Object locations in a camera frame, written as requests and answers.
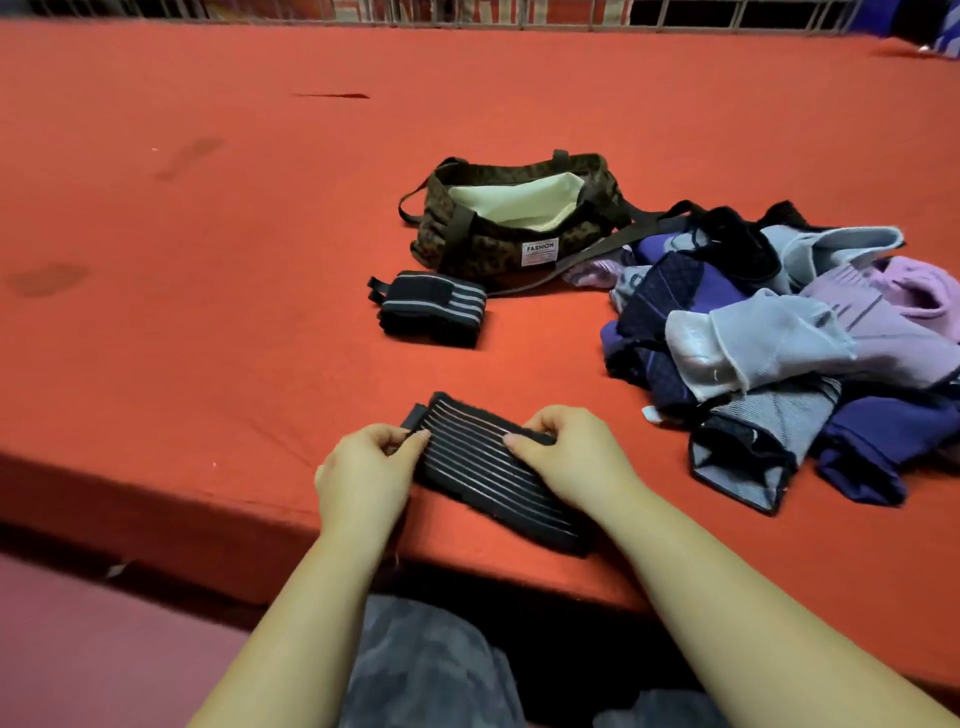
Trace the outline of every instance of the pink fabric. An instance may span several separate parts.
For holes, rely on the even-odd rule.
[[[901,316],[960,343],[960,283],[943,268],[897,256],[863,272]]]
[[[245,632],[0,554],[4,728],[181,728]]]

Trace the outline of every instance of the purple fabric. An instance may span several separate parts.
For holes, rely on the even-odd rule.
[[[600,329],[600,343],[603,345],[603,356],[613,356],[623,349],[625,339],[616,332],[616,321],[604,324]]]
[[[943,397],[864,397],[844,404],[820,433],[817,473],[850,500],[900,505],[900,467],[960,432],[960,412]]]
[[[709,263],[704,263],[704,276],[700,287],[693,296],[693,304],[688,310],[693,313],[710,313],[715,308],[723,308],[731,303],[746,301],[745,296],[726,276]]]
[[[634,245],[636,262],[640,265],[653,265],[666,254],[666,243],[677,236],[675,232],[662,232],[658,235],[649,235]]]
[[[900,316],[960,342],[960,283],[943,268],[899,255],[875,261],[863,277]]]

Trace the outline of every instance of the light blue fabric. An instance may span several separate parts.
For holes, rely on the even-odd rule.
[[[850,263],[860,270],[879,255],[903,246],[898,228],[833,228],[822,232],[796,230],[786,225],[763,229],[782,267],[766,284],[776,293],[798,293],[833,268]]]

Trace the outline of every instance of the bag strap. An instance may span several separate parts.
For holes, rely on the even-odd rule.
[[[635,220],[630,225],[621,228],[617,232],[614,232],[605,238],[597,240],[595,243],[593,243],[593,245],[589,246],[588,248],[584,248],[579,253],[574,253],[573,255],[568,255],[562,260],[558,260],[557,264],[553,267],[553,270],[547,273],[541,279],[537,279],[532,283],[519,285],[514,288],[505,288],[499,291],[488,290],[487,296],[489,298],[500,298],[503,296],[513,296],[517,293],[526,293],[527,291],[531,291],[534,288],[538,288],[545,283],[550,282],[578,263],[582,263],[585,260],[590,260],[593,257],[598,257],[599,255],[612,253],[617,248],[622,248],[624,245],[636,243],[637,240],[642,240],[645,237],[656,235],[658,232],[662,232],[660,229],[660,221],[662,220],[671,217],[678,217],[684,213],[689,213],[691,218],[699,218],[705,212],[702,207],[691,203],[689,200],[678,202],[665,212],[644,212],[638,207],[633,207],[632,205],[629,207],[633,211]]]
[[[419,225],[420,221],[423,219],[423,216],[411,215],[409,212],[403,209],[403,203],[407,201],[407,198],[413,197],[422,189],[425,189],[426,184],[430,182],[430,178],[436,174],[437,170],[440,169],[441,167],[446,167],[448,164],[469,164],[469,162],[466,159],[461,159],[459,157],[447,157],[446,159],[444,159],[444,161],[442,161],[440,164],[434,167],[433,172],[427,175],[427,178],[420,183],[420,186],[417,189],[415,189],[413,192],[407,192],[407,194],[405,194],[403,197],[400,198],[400,202],[396,205],[396,211],[400,213],[400,217],[403,219],[403,222],[405,222],[407,225],[414,225],[414,226]]]

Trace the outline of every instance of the velcro strap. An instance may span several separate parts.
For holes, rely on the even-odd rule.
[[[417,465],[417,482],[490,516],[521,536],[563,553],[585,555],[593,527],[565,505],[529,466],[503,444],[508,432],[542,445],[555,439],[437,392],[404,424],[428,429],[430,442]]]
[[[487,308],[478,283],[425,271],[404,271],[389,286],[370,279],[380,327],[392,335],[428,334],[440,344],[476,345]]]

